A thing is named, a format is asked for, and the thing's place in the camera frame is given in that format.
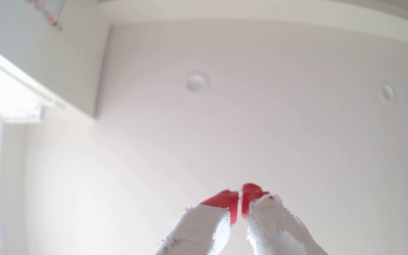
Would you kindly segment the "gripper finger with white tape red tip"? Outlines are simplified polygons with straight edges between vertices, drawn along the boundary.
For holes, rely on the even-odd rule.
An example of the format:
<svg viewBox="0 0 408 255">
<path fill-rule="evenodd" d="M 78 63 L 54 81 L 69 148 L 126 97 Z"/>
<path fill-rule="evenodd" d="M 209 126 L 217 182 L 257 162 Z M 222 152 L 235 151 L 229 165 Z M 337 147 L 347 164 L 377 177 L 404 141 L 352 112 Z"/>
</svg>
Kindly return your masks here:
<svg viewBox="0 0 408 255">
<path fill-rule="evenodd" d="M 223 190 L 186 208 L 156 255 L 218 255 L 237 221 L 239 192 Z"/>
<path fill-rule="evenodd" d="M 279 195 L 246 183 L 241 188 L 242 217 L 247 239 L 256 255 L 327 255 L 304 223 L 282 203 Z"/>
</svg>

